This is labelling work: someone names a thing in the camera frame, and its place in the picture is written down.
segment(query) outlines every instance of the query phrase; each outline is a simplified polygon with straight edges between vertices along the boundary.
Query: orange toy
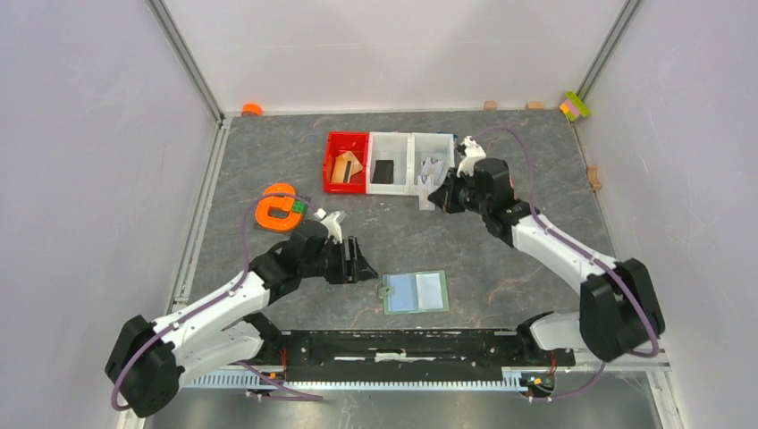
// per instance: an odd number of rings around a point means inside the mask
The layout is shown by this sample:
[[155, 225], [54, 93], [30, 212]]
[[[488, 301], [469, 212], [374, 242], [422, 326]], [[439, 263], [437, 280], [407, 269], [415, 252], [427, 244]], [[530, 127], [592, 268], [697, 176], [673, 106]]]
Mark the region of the orange toy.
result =
[[263, 109], [254, 103], [247, 103], [242, 107], [242, 116], [260, 116], [261, 114], [263, 114]]
[[[273, 194], [276, 192], [286, 192], [295, 194], [295, 189], [287, 183], [275, 183], [269, 186], [263, 192], [263, 195]], [[302, 210], [293, 210], [295, 198], [292, 197], [269, 197], [264, 198], [256, 208], [256, 222], [263, 228], [276, 231], [287, 232], [294, 229], [300, 221], [303, 220], [304, 213]], [[281, 219], [271, 216], [271, 210], [281, 210], [287, 213], [287, 217]]]

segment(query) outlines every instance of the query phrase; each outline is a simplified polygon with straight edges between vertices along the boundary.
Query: white wall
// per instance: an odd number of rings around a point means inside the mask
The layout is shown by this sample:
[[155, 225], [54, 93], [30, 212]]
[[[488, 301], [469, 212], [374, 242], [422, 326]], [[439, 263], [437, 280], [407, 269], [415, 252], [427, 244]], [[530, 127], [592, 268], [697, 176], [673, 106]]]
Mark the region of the white wall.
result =
[[557, 105], [623, 0], [165, 0], [222, 109]]
[[754, 0], [643, 3], [579, 127], [619, 253], [650, 268], [694, 428], [758, 419], [756, 15]]
[[0, 427], [114, 427], [105, 361], [168, 299], [213, 121], [145, 2], [0, 9]]

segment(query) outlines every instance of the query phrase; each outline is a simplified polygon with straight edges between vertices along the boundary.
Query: orange object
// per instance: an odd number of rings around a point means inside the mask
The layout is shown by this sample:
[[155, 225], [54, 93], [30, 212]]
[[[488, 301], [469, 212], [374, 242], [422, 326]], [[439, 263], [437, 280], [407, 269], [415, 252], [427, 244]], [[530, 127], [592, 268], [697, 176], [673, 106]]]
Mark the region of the orange object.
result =
[[[296, 195], [295, 189], [287, 183], [275, 183], [269, 186], [263, 192], [263, 195], [268, 195], [276, 192], [286, 192], [288, 194]], [[258, 207], [256, 208], [256, 222], [263, 228], [276, 232], [287, 232], [294, 229], [300, 221], [303, 220], [303, 213], [297, 213], [292, 211], [292, 205], [295, 203], [295, 198], [292, 197], [269, 197], [264, 198]], [[280, 219], [278, 217], [271, 216], [271, 209], [281, 210], [287, 212], [287, 217]]]
[[254, 103], [247, 103], [242, 107], [242, 116], [260, 116], [261, 114], [263, 114], [263, 109]]
[[587, 167], [587, 179], [590, 181], [590, 189], [595, 192], [602, 189], [602, 183], [597, 180], [597, 165]]

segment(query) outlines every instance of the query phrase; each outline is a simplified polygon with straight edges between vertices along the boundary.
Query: orange horseshoe-shaped object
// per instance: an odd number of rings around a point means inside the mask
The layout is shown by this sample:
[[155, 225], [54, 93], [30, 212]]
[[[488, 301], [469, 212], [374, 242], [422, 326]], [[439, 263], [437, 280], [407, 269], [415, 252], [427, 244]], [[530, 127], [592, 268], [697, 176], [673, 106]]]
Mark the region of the orange horseshoe-shaped object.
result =
[[[263, 195], [273, 194], [276, 192], [286, 192], [288, 194], [295, 194], [295, 189], [287, 183], [275, 183], [269, 186], [263, 192]], [[287, 232], [294, 229], [300, 221], [303, 220], [302, 213], [296, 213], [292, 211], [292, 205], [295, 203], [295, 198], [292, 197], [269, 197], [264, 198], [258, 207], [256, 208], [256, 222], [267, 230], [276, 232]], [[281, 219], [271, 216], [271, 209], [282, 210], [287, 212], [287, 217]]]

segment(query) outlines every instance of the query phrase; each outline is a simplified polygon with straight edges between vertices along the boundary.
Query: purple cable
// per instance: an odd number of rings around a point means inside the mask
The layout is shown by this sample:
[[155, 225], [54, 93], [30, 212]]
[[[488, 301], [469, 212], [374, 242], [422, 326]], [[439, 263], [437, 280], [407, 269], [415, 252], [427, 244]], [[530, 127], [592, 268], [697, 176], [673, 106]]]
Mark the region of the purple cable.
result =
[[[244, 283], [245, 280], [248, 278], [248, 264], [250, 262], [250, 252], [248, 250], [248, 241], [247, 241], [246, 234], [245, 234], [245, 226], [248, 224], [248, 216], [250, 215], [250, 212], [252, 211], [252, 209], [255, 208], [258, 205], [258, 203], [260, 203], [261, 201], [263, 201], [266, 198], [271, 198], [271, 197], [290, 197], [290, 198], [295, 198], [299, 202], [301, 202], [301, 203], [305, 204], [306, 206], [310, 207], [311, 209], [313, 209], [314, 212], [318, 211], [318, 207], [312, 205], [309, 201], [305, 200], [304, 198], [298, 197], [297, 195], [288, 194], [286, 192], [273, 192], [273, 193], [270, 193], [270, 194], [265, 194], [264, 196], [262, 196], [260, 198], [256, 198], [250, 204], [250, 206], [248, 206], [248, 209], [245, 210], [245, 214], [242, 216], [242, 226], [241, 226], [240, 236], [242, 237], [242, 250], [243, 250], [242, 251], [242, 256], [243, 256], [242, 260], [245, 261], [245, 266], [244, 266], [244, 268], [242, 268], [242, 276], [240, 277], [239, 280], [237, 280], [236, 283], [234, 283], [234, 285], [229, 289], [229, 291], [235, 291], [235, 290], [239, 289], [242, 286], [242, 283]], [[183, 315], [182, 317], [180, 317], [179, 319], [177, 319], [176, 322], [174, 322], [173, 324], [169, 324], [162, 331], [160, 331], [160, 332], [156, 333], [155, 335], [153, 335], [149, 340], [147, 340], [147, 342], [145, 344], [142, 345], [142, 347], [140, 347], [139, 349], [137, 349], [137, 352], [135, 352], [134, 355], [126, 362], [126, 365], [123, 366], [122, 371], [119, 373], [119, 376], [116, 378], [116, 381], [114, 383], [114, 389], [111, 392], [111, 407], [113, 407], [116, 411], [125, 411], [125, 410], [127, 410], [127, 409], [130, 408], [129, 405], [121, 405], [121, 404], [118, 403], [118, 394], [119, 394], [119, 391], [121, 391], [121, 386], [123, 384], [124, 379], [129, 374], [129, 371], [131, 371], [131, 369], [134, 367], [134, 364], [137, 363], [137, 360], [139, 358], [141, 358], [143, 354], [145, 354], [145, 352], [147, 351], [147, 349], [149, 349], [150, 347], [152, 347], [153, 344], [155, 344], [158, 340], [160, 340], [168, 332], [170, 332], [176, 324], [181, 325], [184, 322], [187, 322], [192, 317], [194, 317], [194, 316], [198, 315], [199, 313], [201, 313], [201, 312], [209, 309], [210, 307], [218, 304], [219, 302], [223, 301], [228, 296], [229, 296], [228, 293], [223, 293], [223, 294], [221, 294], [221, 295], [219, 295], [219, 296], [211, 299], [207, 303], [205, 303], [205, 304], [203, 304], [203, 305], [201, 305], [201, 306], [199, 306], [199, 307], [197, 307], [197, 308], [189, 311], [186, 315]]]
[[237, 364], [239, 366], [242, 366], [243, 368], [247, 369], [251, 373], [257, 375], [258, 377], [260, 377], [261, 380], [263, 380], [266, 383], [271, 384], [276, 389], [279, 389], [280, 391], [286, 391], [287, 393], [291, 393], [291, 394], [295, 395], [295, 396], [263, 396], [263, 397], [261, 397], [262, 399], [265, 399], [265, 400], [293, 400], [293, 401], [298, 401], [298, 400], [309, 400], [309, 401], [324, 400], [324, 397], [321, 396], [321, 395], [311, 395], [309, 393], [304, 393], [302, 391], [295, 391], [293, 389], [290, 389], [289, 387], [286, 387], [283, 384], [281, 384], [279, 382], [276, 382], [275, 380], [272, 380], [271, 378], [266, 377], [265, 375], [263, 375], [263, 373], [261, 373], [260, 371], [258, 371], [256, 368], [250, 366], [246, 362], [240, 361], [240, 362], [235, 362], [235, 364]]
[[[635, 313], [642, 321], [642, 324], [644, 326], [645, 331], [647, 332], [647, 336], [650, 338], [650, 343], [652, 346], [652, 349], [649, 353], [647, 352], [641, 352], [632, 350], [628, 353], [633, 356], [638, 356], [641, 358], [653, 358], [658, 355], [658, 352], [660, 351], [660, 346], [658, 344], [658, 338], [655, 335], [655, 330], [653, 329], [653, 326], [650, 323], [650, 320], [648, 320], [647, 315], [644, 313], [644, 310], [642, 309], [642, 306], [640, 306], [639, 302], [635, 298], [632, 291], [629, 289], [629, 287], [624, 283], [624, 281], [619, 277], [618, 274], [616, 274], [612, 268], [610, 268], [608, 265], [606, 265], [603, 261], [596, 259], [592, 256], [589, 252], [584, 250], [583, 248], [580, 248], [577, 246], [574, 242], [569, 240], [567, 237], [563, 236], [559, 232], [551, 229], [548, 227], [545, 222], [543, 222], [542, 219], [537, 215], [535, 207], [539, 205], [537, 201], [537, 195], [536, 195], [536, 188], [535, 188], [535, 165], [532, 162], [532, 156], [529, 153], [528, 147], [526, 147], [526, 144], [524, 143], [524, 140], [521, 139], [521, 137], [513, 131], [510, 127], [492, 127], [486, 130], [483, 130], [479, 133], [477, 133], [473, 139], [480, 139], [483, 136], [486, 136], [488, 134], [491, 134], [495, 131], [507, 131], [511, 136], [513, 136], [514, 139], [518, 142], [518, 144], [521, 146], [521, 150], [524, 152], [524, 158], [526, 159], [526, 167], [529, 172], [529, 186], [531, 191], [531, 197], [532, 197], [532, 204], [529, 205], [529, 209], [532, 212], [532, 217], [535, 219], [535, 222], [542, 228], [546, 233], [552, 235], [555, 237], [558, 241], [565, 244], [572, 250], [576, 251], [579, 255], [584, 257], [587, 261], [589, 261], [590, 264], [596, 264], [599, 266], [605, 273], [607, 273], [611, 279], [619, 286], [621, 289], [621, 292], [624, 294], [624, 296], [629, 300], [629, 303], [632, 305], [632, 308], [635, 310]], [[582, 386], [581, 388], [570, 391], [568, 393], [563, 393], [561, 395], [557, 395], [554, 397], [551, 397], [550, 400], [562, 400], [566, 398], [571, 398], [575, 395], [578, 395], [580, 393], [583, 393], [593, 387], [598, 380], [600, 380], [600, 376], [602, 375], [602, 372], [605, 370], [605, 362], [602, 362], [600, 365], [600, 368], [598, 368], [597, 373], [593, 375], [593, 377], [590, 379], [587, 384]], [[548, 402], [549, 400], [547, 398], [534, 398], [532, 401], [538, 401], [538, 402]]]

